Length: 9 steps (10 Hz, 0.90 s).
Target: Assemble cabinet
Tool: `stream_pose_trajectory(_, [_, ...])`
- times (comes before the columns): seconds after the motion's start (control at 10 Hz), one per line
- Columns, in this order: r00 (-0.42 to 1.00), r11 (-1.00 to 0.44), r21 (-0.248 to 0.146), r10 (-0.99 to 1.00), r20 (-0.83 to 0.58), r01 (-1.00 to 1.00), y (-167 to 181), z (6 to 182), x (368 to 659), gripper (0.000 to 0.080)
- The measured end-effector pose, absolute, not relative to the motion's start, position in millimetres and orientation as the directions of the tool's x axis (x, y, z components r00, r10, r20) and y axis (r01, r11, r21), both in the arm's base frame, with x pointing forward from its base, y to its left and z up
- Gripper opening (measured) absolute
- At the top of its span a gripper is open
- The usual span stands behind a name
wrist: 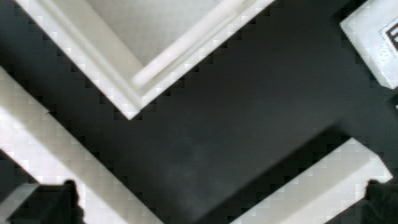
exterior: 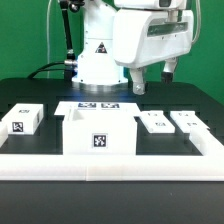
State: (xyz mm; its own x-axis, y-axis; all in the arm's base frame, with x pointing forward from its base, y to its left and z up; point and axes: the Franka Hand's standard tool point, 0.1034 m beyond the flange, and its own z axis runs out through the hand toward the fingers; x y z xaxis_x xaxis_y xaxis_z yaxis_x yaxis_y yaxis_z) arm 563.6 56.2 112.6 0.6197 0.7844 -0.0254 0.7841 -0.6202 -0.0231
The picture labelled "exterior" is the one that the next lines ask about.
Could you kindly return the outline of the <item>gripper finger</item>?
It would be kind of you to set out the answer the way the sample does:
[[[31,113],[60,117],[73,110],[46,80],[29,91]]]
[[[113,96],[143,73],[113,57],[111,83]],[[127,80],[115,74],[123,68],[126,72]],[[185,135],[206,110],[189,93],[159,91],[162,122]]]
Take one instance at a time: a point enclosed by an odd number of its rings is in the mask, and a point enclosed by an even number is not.
[[[164,69],[161,73],[161,81],[163,83],[171,83],[173,81],[173,76],[175,73],[175,69],[178,64],[178,58],[170,58],[165,61]]]
[[[144,79],[144,69],[130,69],[129,72],[133,82],[133,93],[137,95],[143,95],[145,93],[146,88],[146,82]]]

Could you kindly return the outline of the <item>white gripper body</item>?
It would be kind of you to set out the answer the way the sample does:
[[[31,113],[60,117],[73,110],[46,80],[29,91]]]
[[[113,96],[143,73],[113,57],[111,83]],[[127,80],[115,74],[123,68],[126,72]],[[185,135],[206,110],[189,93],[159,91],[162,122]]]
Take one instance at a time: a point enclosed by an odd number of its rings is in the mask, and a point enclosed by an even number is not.
[[[113,25],[113,57],[118,65],[140,68],[187,54],[193,38],[193,12],[179,22],[167,11],[119,10]]]

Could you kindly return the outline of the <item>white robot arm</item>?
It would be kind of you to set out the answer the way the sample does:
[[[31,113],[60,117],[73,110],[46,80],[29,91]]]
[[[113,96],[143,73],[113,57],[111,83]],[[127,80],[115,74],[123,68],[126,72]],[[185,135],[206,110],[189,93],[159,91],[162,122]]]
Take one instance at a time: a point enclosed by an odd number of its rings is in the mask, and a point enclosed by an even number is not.
[[[193,44],[194,15],[188,0],[84,0],[84,49],[77,59],[76,87],[109,91],[133,83],[146,89],[147,66],[163,61],[161,80],[173,80],[178,58]]]

